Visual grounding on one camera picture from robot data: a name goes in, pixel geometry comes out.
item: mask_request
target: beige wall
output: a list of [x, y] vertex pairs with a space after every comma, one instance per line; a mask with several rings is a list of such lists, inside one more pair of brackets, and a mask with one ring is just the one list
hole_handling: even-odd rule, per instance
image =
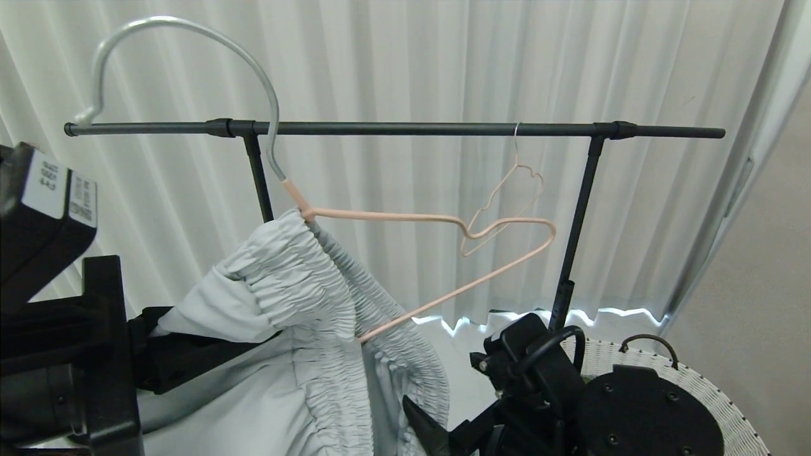
[[811, 84], [667, 339], [773, 454], [811, 454]]

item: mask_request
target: woven basket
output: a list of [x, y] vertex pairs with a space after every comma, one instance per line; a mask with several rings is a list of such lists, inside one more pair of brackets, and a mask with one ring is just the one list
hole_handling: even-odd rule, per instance
[[[561, 346], [569, 358], [574, 356], [573, 339], [567, 339]], [[771, 454], [738, 407], [735, 407], [727, 395], [704, 376], [682, 363], [679, 363], [679, 369], [676, 370], [671, 367], [671, 360], [649, 351], [631, 348], [622, 353], [619, 349], [620, 344], [614, 342], [587, 339], [582, 375], [586, 378], [601, 376], [612, 372], [614, 364], [653, 368], [660, 377], [684, 388], [707, 407], [718, 421], [723, 433], [725, 454], [740, 456]]]

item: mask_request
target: garment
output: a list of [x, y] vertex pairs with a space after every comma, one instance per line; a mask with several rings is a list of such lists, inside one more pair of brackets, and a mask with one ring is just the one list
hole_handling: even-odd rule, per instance
[[401, 399], [446, 424], [439, 357], [413, 322], [357, 340], [403, 313], [298, 210], [265, 223], [156, 334], [262, 342], [281, 333], [166, 394], [141, 392], [147, 454], [424, 454]]

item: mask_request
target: round black disc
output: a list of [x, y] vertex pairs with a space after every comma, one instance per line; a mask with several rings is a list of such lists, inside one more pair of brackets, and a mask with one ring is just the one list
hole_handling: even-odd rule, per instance
[[595, 456], [723, 456], [723, 434], [690, 393], [649, 368], [616, 365], [586, 385], [579, 445]]

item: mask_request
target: clothing rack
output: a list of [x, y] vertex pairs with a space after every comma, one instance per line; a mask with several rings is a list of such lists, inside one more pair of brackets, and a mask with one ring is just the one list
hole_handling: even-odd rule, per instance
[[[267, 122], [254, 120], [234, 120], [216, 118], [207, 122], [170, 123], [95, 123], [81, 127], [74, 123], [65, 124], [69, 136], [85, 135], [141, 135], [141, 134], [185, 134], [211, 135], [225, 138], [242, 138], [251, 163], [256, 195], [259, 197], [262, 218], [273, 219], [268, 183], [264, 178], [264, 168], [259, 145], [259, 135], [268, 132]], [[291, 136], [589, 136], [588, 158], [577, 205], [574, 209], [572, 230], [566, 244], [563, 268], [560, 271], [555, 303], [549, 320], [550, 330], [563, 328], [574, 292], [574, 282], [570, 275], [574, 254], [586, 206], [589, 204], [591, 187], [597, 171], [597, 163], [603, 152], [606, 140], [624, 140], [636, 136], [667, 138], [707, 138], [720, 139], [726, 135], [722, 128], [704, 127], [657, 127], [637, 125], [629, 122], [610, 123], [355, 123], [355, 122], [281, 122], [278, 135]]]

